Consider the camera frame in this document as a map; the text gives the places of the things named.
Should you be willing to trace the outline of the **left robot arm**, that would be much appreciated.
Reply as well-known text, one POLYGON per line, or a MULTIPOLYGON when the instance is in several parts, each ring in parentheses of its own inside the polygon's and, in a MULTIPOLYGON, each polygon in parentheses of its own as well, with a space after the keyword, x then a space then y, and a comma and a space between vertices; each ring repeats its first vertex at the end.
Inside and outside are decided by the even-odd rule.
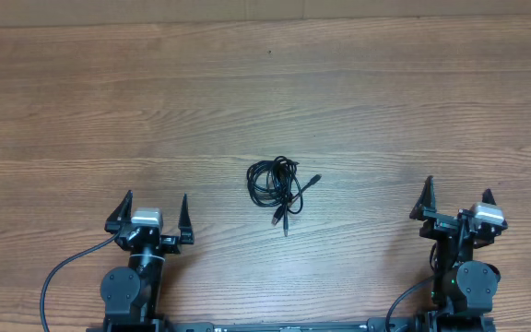
POLYGON ((162 232, 159 208, 133 209, 129 191, 106 219, 104 230, 129 254, 128 265, 110 270, 100 284, 105 303, 104 331, 172 331, 172 323, 158 313, 163 265, 167 255, 178 255, 184 245, 195 243, 193 226, 184 197, 178 235, 162 232))

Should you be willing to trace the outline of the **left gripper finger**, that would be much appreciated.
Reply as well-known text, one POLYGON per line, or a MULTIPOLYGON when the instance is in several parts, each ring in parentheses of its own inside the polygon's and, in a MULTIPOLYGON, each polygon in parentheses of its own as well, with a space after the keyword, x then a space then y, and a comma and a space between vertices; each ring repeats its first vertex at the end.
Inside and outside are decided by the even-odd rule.
POLYGON ((106 232, 119 232, 131 220, 133 192, 128 190, 118 207, 110 214, 104 224, 106 232))
POLYGON ((178 221, 178 229, 180 230, 180 244, 195 243, 193 226, 188 209, 187 194, 183 195, 183 201, 178 221))

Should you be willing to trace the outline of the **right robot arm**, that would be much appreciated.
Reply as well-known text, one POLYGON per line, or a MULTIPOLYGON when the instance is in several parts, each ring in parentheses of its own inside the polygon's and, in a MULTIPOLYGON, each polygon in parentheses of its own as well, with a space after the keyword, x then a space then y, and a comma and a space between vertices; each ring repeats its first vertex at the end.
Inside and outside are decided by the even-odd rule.
POLYGON ((474 258, 508 229, 503 211, 487 189, 469 209, 448 216, 437 210, 430 175, 409 217, 423 222, 419 235, 434 241, 431 249, 431 301, 434 307, 414 318, 412 331, 493 331, 493 297, 501 272, 474 258))

